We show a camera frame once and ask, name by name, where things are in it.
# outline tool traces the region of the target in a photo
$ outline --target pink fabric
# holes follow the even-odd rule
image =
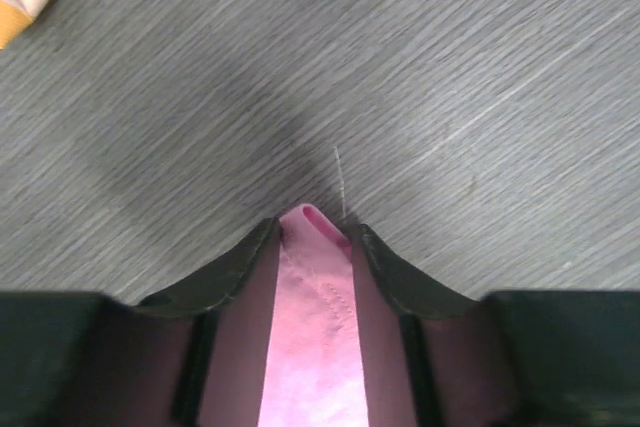
[[[259,427],[367,426],[351,245],[315,207],[283,240]]]

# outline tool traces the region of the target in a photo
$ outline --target gray carpet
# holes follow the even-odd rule
[[[56,0],[0,67],[3,288],[134,300],[341,190],[474,297],[640,288],[638,0]]]

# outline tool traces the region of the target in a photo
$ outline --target white thread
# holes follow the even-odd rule
[[[344,176],[342,175],[342,163],[340,162],[340,152],[338,147],[333,147],[333,153],[336,157],[336,164],[338,164],[338,179],[340,181],[340,202],[342,204],[342,221],[347,220],[347,200],[344,195]]]

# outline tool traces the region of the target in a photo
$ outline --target pink cloth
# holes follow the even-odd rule
[[[259,427],[367,426],[351,245],[315,207],[283,240]]]

